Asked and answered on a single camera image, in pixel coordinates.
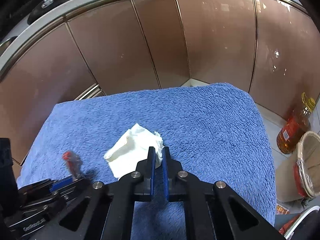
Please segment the blue towel mat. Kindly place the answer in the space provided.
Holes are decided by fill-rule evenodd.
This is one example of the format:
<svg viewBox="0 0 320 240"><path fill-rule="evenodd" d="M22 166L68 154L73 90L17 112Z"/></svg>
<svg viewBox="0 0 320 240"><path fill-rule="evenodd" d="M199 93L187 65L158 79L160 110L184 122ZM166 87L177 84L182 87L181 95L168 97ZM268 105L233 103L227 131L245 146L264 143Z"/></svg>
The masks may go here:
<svg viewBox="0 0 320 240"><path fill-rule="evenodd" d="M274 223L274 163L262 117L246 92L226 83L57 104L30 149L18 186L65 177L66 150L80 155L85 174L113 182L103 156L135 124L158 132L187 171L210 183L225 181Z"/></svg>

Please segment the clear red candy wrapper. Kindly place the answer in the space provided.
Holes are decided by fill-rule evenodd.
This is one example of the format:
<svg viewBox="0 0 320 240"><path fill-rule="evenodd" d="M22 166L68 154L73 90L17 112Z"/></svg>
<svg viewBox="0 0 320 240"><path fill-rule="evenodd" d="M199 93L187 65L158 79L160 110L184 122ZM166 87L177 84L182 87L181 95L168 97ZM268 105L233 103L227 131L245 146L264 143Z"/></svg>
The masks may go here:
<svg viewBox="0 0 320 240"><path fill-rule="evenodd" d="M73 181L84 176L81 171L82 161L76 153L67 151L62 155L62 159L65 161Z"/></svg>

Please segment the wicker lined waste basket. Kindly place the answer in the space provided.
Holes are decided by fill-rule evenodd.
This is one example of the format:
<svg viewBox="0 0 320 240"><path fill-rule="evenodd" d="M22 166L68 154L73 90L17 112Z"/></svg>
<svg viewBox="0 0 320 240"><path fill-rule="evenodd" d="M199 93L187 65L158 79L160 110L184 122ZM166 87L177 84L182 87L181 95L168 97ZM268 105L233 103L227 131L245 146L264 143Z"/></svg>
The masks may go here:
<svg viewBox="0 0 320 240"><path fill-rule="evenodd" d="M298 142L293 166L296 188L303 198L319 196L319 135L306 132Z"/></svg>

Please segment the white round trash bin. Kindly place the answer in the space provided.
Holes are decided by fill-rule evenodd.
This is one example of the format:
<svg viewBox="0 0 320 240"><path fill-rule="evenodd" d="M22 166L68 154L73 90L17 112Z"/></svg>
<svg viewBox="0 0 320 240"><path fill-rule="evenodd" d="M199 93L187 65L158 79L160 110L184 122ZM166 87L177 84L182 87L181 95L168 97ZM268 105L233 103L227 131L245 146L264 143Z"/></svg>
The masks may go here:
<svg viewBox="0 0 320 240"><path fill-rule="evenodd" d="M319 206L312 206L302 212L284 233L285 239L319 240Z"/></svg>

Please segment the black wok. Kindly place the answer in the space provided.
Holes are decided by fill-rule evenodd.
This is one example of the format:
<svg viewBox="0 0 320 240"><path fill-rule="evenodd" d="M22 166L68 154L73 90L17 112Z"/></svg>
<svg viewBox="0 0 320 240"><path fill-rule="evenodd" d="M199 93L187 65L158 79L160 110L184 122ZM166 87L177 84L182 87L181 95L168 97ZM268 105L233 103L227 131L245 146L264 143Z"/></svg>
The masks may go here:
<svg viewBox="0 0 320 240"><path fill-rule="evenodd" d="M49 11L68 1L70 0L42 0L29 14L27 24L31 25Z"/></svg>

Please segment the brown kitchen cabinet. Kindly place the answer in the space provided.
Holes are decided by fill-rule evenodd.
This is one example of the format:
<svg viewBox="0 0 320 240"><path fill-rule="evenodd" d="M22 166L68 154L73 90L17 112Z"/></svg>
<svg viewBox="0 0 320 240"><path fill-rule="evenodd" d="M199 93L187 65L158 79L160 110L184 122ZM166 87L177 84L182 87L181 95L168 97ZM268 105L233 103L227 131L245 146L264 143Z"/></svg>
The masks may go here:
<svg viewBox="0 0 320 240"><path fill-rule="evenodd" d="M319 19L305 0L70 0L1 40L1 136L15 176L60 102L228 82L281 126L319 99Z"/></svg>

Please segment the cooking oil bottle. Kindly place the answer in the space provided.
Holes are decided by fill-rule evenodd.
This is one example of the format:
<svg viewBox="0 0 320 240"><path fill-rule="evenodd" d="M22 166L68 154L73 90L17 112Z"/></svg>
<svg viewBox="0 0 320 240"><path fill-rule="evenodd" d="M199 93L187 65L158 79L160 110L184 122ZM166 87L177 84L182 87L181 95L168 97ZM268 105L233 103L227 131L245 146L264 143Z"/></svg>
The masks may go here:
<svg viewBox="0 0 320 240"><path fill-rule="evenodd" d="M303 92L301 103L295 107L277 135L277 146L283 154L290 154L296 148L301 137L310 130L309 118L315 106L315 100Z"/></svg>

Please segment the white tissue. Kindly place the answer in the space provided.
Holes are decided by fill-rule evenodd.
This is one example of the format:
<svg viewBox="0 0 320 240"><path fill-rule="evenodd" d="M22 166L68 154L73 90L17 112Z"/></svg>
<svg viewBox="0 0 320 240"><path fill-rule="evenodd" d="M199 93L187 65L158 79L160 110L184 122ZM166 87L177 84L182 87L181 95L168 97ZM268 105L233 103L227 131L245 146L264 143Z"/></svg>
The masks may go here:
<svg viewBox="0 0 320 240"><path fill-rule="evenodd" d="M162 164L163 139L158 132L151 133L146 128L135 124L128 129L105 154L113 176L120 179L122 176L136 170L139 161L148 158L150 147L155 148L155 168Z"/></svg>

